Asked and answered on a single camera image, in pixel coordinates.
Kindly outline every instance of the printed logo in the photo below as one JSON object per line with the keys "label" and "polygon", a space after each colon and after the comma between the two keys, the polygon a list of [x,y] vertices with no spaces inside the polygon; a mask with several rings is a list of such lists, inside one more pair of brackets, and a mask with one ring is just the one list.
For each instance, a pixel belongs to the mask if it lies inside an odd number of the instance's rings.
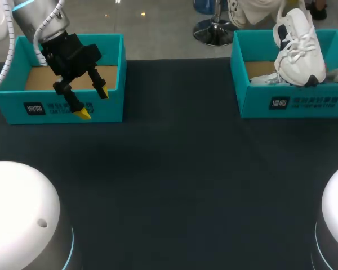
{"label": "printed logo", "polygon": [[28,115],[45,115],[45,110],[41,102],[24,102],[24,107]]}
{"label": "printed logo", "polygon": [[272,97],[270,101],[270,110],[285,110],[288,107],[290,97]]}

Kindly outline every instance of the white cable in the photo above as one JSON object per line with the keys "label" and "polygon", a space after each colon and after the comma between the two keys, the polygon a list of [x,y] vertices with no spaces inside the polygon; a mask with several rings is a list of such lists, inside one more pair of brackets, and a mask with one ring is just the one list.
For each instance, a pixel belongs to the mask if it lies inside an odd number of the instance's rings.
{"label": "white cable", "polygon": [[4,66],[2,67],[2,70],[0,72],[0,84],[2,83],[2,81],[6,77],[6,74],[9,71],[12,59],[14,57],[14,48],[15,48],[15,34],[14,34],[14,26],[12,24],[11,7],[9,6],[7,0],[2,0],[2,2],[4,7],[5,18],[7,21],[7,28],[9,31],[9,51],[7,53]]}
{"label": "white cable", "polygon": [[36,29],[36,32],[34,34],[34,40],[33,40],[33,46],[35,50],[36,57],[39,60],[40,65],[46,66],[46,59],[44,55],[42,55],[40,49],[39,49],[39,38],[41,36],[41,32],[44,30],[44,28],[54,19],[60,12],[61,8],[63,7],[65,3],[65,0],[59,0],[58,4],[56,5],[54,11],[43,21],[43,23],[39,26],[38,29]]}

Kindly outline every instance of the metal stool base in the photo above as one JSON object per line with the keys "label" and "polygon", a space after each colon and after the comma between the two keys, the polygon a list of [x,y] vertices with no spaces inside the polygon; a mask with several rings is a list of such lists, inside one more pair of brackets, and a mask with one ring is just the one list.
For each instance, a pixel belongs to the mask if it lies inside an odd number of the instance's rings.
{"label": "metal stool base", "polygon": [[233,43],[234,31],[238,30],[228,21],[219,23],[208,19],[199,22],[193,30],[194,37],[200,42],[210,46],[225,46]]}

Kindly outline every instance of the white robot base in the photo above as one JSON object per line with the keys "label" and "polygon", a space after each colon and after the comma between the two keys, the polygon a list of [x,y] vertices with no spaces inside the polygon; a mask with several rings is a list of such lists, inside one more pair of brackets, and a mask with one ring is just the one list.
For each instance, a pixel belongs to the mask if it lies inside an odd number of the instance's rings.
{"label": "white robot base", "polygon": [[338,171],[323,193],[311,259],[315,270],[338,270]]}
{"label": "white robot base", "polygon": [[0,270],[82,270],[74,231],[51,182],[0,162]]}

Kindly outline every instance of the sneaker on floor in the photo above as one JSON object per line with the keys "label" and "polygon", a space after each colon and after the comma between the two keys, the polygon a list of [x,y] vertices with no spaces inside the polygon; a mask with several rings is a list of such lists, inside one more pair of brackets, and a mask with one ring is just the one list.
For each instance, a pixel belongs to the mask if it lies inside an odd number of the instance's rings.
{"label": "sneaker on floor", "polygon": [[310,14],[313,17],[313,20],[322,21],[327,18],[327,5],[325,5],[324,9],[318,10],[315,6],[315,2],[312,2],[306,6],[306,9],[309,10]]}
{"label": "sneaker on floor", "polygon": [[312,17],[305,6],[304,11],[294,8],[282,17],[284,7],[285,3],[273,28],[274,41],[280,49],[275,69],[290,84],[316,86],[325,80],[326,66]]}
{"label": "sneaker on floor", "polygon": [[242,29],[246,26],[246,16],[237,0],[228,0],[228,14],[230,22],[237,28]]}

